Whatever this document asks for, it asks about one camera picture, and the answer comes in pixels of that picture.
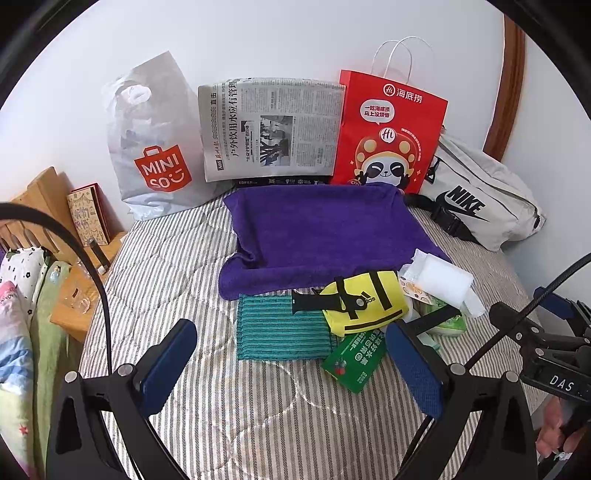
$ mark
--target human hand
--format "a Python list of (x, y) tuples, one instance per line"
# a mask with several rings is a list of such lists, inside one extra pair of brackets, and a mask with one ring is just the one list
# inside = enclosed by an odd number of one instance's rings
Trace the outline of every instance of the human hand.
[(560, 447), (566, 453), (574, 452), (581, 438), (586, 433), (588, 426), (585, 425), (570, 435), (566, 440), (560, 430), (563, 424), (562, 410), (558, 397), (552, 396), (544, 409), (544, 425), (540, 429), (540, 434), (535, 442), (535, 449), (547, 458), (552, 453), (556, 453)]

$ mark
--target wooden shelf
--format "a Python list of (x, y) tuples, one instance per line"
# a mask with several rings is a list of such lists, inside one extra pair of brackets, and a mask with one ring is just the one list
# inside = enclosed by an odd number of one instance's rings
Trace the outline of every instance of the wooden shelf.
[[(109, 245), (101, 247), (110, 262), (113, 261), (117, 252), (121, 248), (121, 238), (125, 233), (126, 232), (118, 233)], [(100, 262), (97, 260), (92, 250), (89, 247), (86, 247), (84, 250), (92, 260), (92, 264), (95, 267), (98, 267)], [(109, 272), (100, 276), (103, 283), (106, 281), (108, 275)], [(79, 313), (77, 310), (63, 303), (63, 299), (76, 288), (90, 299), (90, 307), (86, 313)], [(96, 289), (94, 282), (86, 276), (80, 267), (73, 265), (70, 274), (66, 277), (64, 283), (60, 287), (58, 299), (51, 312), (50, 322), (59, 325), (76, 340), (84, 343), (90, 326), (90, 321), (92, 320), (96, 305), (99, 301), (99, 292)]]

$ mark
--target miniso plastic bag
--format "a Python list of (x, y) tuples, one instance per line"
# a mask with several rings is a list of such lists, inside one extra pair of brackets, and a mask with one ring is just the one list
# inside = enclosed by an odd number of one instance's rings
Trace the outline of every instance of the miniso plastic bag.
[(103, 89), (111, 161), (136, 220), (181, 212), (228, 190), (206, 183), (197, 95), (170, 52)]

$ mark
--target green package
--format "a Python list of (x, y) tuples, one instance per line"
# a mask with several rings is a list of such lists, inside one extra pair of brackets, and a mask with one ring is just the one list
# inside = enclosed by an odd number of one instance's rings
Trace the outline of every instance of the green package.
[[(447, 303), (445, 303), (443, 300), (439, 300), (435, 297), (431, 298), (434, 302), (433, 305), (421, 303), (420, 312), (422, 315), (427, 315), (447, 305)], [(466, 321), (464, 319), (464, 315), (455, 315), (447, 319), (445, 322), (440, 323), (436, 327), (433, 327), (432, 329), (428, 330), (427, 333), (448, 337), (457, 337), (462, 333), (466, 333)]]
[(385, 353), (384, 334), (379, 330), (346, 335), (322, 368), (351, 392), (359, 393)]

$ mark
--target book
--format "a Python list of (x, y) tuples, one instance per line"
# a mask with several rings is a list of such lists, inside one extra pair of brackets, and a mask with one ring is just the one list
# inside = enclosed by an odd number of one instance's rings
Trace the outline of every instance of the book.
[(88, 247), (90, 238), (99, 245), (108, 245), (111, 236), (100, 206), (98, 185), (93, 183), (72, 190), (66, 197), (82, 245)]

